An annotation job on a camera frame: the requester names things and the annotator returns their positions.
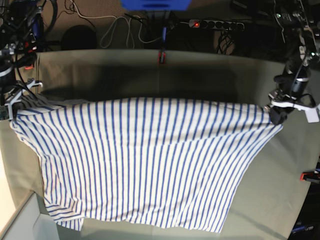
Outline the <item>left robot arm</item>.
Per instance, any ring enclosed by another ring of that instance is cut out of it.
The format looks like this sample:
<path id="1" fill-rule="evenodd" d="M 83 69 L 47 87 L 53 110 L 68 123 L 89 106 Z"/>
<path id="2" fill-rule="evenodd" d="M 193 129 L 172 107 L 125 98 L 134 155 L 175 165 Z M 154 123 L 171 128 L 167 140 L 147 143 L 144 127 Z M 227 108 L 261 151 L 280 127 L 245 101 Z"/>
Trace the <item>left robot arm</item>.
<path id="1" fill-rule="evenodd" d="M 281 125 L 294 110 L 303 111 L 308 123 L 320 121 L 320 105 L 306 92 L 311 68 L 320 62 L 317 28 L 306 0 L 274 1 L 274 18 L 283 42 L 291 47 L 282 74 L 274 77 L 276 88 L 268 94 L 270 121 Z"/>

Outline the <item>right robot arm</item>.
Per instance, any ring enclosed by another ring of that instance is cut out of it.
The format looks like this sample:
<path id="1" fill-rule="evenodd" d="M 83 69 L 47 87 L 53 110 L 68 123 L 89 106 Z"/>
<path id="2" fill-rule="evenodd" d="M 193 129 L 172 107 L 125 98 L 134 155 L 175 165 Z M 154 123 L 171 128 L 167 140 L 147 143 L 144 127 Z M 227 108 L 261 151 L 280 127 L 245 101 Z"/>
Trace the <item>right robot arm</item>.
<path id="1" fill-rule="evenodd" d="M 38 0 L 12 0 L 0 5 L 0 105 L 15 90 L 26 90 L 27 82 L 21 68 L 36 60 L 37 37 L 34 26 L 39 22 L 43 7 Z"/>

